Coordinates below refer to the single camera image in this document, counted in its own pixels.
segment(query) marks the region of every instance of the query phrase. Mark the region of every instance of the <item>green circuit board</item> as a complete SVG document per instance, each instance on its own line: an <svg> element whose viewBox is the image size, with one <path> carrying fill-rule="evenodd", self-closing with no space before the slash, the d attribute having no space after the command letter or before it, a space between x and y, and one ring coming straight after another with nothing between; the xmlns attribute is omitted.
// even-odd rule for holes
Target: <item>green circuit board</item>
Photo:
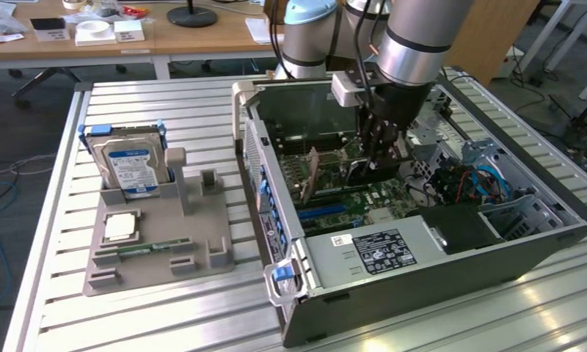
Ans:
<svg viewBox="0 0 587 352"><path fill-rule="evenodd" d="M343 211L314 216L310 219L300 217L307 236L394 221L418 208L417 201L398 175L397 178L369 185L355 187L344 185L347 167L358 160L357 143L350 143L340 150L318 153L314 194L306 199L304 194L314 174L312 153L279 157L295 208L299 214L334 207Z"/></svg>

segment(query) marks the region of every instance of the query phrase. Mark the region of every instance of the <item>white cable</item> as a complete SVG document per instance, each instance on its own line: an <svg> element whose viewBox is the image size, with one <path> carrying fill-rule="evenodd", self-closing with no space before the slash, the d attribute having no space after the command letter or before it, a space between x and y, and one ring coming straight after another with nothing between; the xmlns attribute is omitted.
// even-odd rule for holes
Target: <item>white cable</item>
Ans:
<svg viewBox="0 0 587 352"><path fill-rule="evenodd" d="M55 153L55 154L36 155L28 159L21 159L21 160L16 161L15 163L12 163L9 168L1 169L0 174L4 174L5 172L11 172L12 174L20 174L23 176L43 174L44 172L52 171L53 167L49 167L48 169L44 169L44 170L29 171L29 172L17 172L16 168L20 168L23 165L25 165L31 161L36 161L36 160L41 160L41 159L47 159L47 158L56 158L56 156L57 156L57 154Z"/></svg>
<svg viewBox="0 0 587 352"><path fill-rule="evenodd" d="M186 4L187 1L186 0L159 0L159 1L122 1L120 4L124 5L131 5L131 4ZM194 4L200 5L200 6L208 6L208 7L215 7L216 9L222 9L226 11L231 11L231 12L236 12L240 13L242 15L247 15L247 16L260 16L263 15L263 12L246 12L246 11L240 11L234 9L232 7L227 7L223 5L218 5L218 4L211 4L207 2L202 2L202 1L195 1Z"/></svg>

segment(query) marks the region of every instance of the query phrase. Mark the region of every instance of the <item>hard drive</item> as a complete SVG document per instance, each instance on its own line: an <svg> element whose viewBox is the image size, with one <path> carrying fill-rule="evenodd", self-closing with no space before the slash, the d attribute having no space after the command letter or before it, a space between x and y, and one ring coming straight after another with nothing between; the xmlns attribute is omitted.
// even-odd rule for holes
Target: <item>hard drive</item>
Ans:
<svg viewBox="0 0 587 352"><path fill-rule="evenodd" d="M164 160L166 128L111 125L79 127L80 140L93 156L107 189L123 189L127 199L156 196L159 184L171 182Z"/></svg>

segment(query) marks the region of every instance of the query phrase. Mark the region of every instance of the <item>hard drive label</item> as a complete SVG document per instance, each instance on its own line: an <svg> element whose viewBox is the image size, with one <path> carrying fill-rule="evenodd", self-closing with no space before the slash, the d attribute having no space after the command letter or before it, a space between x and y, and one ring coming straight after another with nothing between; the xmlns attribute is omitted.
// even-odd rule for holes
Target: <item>hard drive label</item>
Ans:
<svg viewBox="0 0 587 352"><path fill-rule="evenodd" d="M150 156L150 151L146 149L124 150L108 154L119 186L127 193L147 194L159 187L155 169L148 166Z"/></svg>
<svg viewBox="0 0 587 352"><path fill-rule="evenodd" d="M397 229L355 237L352 241L371 275L418 263Z"/></svg>

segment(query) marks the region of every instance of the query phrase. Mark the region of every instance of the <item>blue network cable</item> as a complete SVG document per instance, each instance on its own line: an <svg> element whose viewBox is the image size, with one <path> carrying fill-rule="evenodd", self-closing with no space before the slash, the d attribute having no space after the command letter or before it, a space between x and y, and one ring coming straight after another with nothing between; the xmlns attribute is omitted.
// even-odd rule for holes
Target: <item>blue network cable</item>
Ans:
<svg viewBox="0 0 587 352"><path fill-rule="evenodd" d="M9 201L0 208L0 212L1 212L1 211L4 211L4 209L7 209L11 206L11 204L15 202L15 200L17 198L17 187L16 187L15 183L3 182L3 181L0 181L0 185L8 185L13 189L13 195L11 196Z"/></svg>
<svg viewBox="0 0 587 352"><path fill-rule="evenodd" d="M9 294L13 286L13 278L11 277L9 262L7 261L7 255L4 253L4 248L1 247L1 243L0 243L0 258L1 258L1 262L4 263L4 269L7 273L7 284L4 286L3 292L0 293L0 301L1 301L4 297L7 297L7 295Z"/></svg>

